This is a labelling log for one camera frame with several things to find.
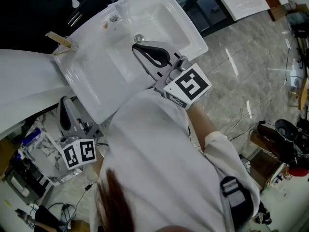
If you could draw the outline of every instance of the tile floor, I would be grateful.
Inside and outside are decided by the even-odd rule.
[[[299,68],[297,42],[289,31],[286,18],[272,22],[267,12],[250,16],[204,38],[209,51],[192,62],[197,63],[212,83],[203,98],[205,112],[218,130],[229,139],[245,132],[254,123],[267,119],[270,124],[279,118],[294,124],[297,108],[288,106],[288,91],[298,86],[304,71]],[[288,41],[291,44],[287,66]],[[245,157],[257,147],[248,140],[250,130],[233,140]],[[198,146],[196,138],[193,143]]]

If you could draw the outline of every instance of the person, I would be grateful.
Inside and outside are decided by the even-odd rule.
[[[188,138],[188,117],[203,154]],[[229,230],[214,166],[250,191],[257,213],[257,186],[198,102],[185,111],[153,89],[142,91],[115,113],[106,136],[110,149],[95,167],[92,232]]]

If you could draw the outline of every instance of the hair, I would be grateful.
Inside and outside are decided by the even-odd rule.
[[[106,170],[107,184],[98,183],[98,193],[104,212],[97,205],[98,216],[104,232],[134,232],[132,212],[116,178],[115,171]]]

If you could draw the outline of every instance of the white cloth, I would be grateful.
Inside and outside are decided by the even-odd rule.
[[[152,89],[135,95],[112,119],[110,151],[100,178],[106,178],[107,168],[115,170],[137,232],[167,225],[224,232],[220,181],[213,164],[250,190],[257,213],[259,190],[233,145],[221,133],[211,133],[205,139],[207,159],[190,142],[187,126],[186,111]],[[92,232],[98,225],[94,213]]]

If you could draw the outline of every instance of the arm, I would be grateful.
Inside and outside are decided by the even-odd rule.
[[[42,229],[46,230],[47,232],[57,232],[57,230],[55,228],[52,228],[46,224],[37,222],[36,220],[34,220],[32,217],[30,217],[29,215],[27,215],[25,212],[23,212],[23,214],[18,215],[21,219],[23,219],[23,221],[28,224],[28,223],[33,223],[34,225],[41,227]]]
[[[217,131],[215,125],[208,118],[203,107],[196,102],[193,104],[188,110],[187,114],[191,123],[193,125],[194,131],[197,135],[198,142],[201,146],[201,149],[205,150],[205,137],[207,137],[210,133]]]

